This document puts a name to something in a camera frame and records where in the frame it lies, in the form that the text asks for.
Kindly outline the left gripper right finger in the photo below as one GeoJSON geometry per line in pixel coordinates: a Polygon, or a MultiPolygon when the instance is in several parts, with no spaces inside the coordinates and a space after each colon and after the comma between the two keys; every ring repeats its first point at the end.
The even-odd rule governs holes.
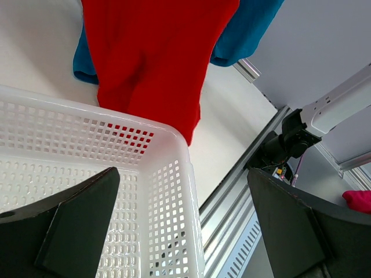
{"type": "Polygon", "coordinates": [[[260,169],[248,185],[274,277],[370,277],[370,216],[260,169]]]}

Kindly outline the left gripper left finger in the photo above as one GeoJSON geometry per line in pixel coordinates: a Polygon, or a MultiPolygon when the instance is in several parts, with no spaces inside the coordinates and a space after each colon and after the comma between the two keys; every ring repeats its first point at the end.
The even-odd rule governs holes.
{"type": "Polygon", "coordinates": [[[1,213],[1,277],[95,277],[119,182],[110,167],[1,213]]]}

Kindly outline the red t shirt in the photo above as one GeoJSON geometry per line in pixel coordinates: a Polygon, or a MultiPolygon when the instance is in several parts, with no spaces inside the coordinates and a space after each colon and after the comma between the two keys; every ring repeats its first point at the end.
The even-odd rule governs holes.
{"type": "Polygon", "coordinates": [[[99,105],[172,126],[190,143],[213,48],[238,6],[238,1],[83,1],[99,105]]]}

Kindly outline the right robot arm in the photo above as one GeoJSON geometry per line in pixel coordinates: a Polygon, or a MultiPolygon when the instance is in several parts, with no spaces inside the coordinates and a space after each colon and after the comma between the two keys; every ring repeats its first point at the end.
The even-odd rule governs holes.
{"type": "Polygon", "coordinates": [[[299,158],[339,123],[370,106],[370,65],[311,104],[282,121],[281,134],[272,133],[252,157],[249,167],[266,169],[299,158]]]}

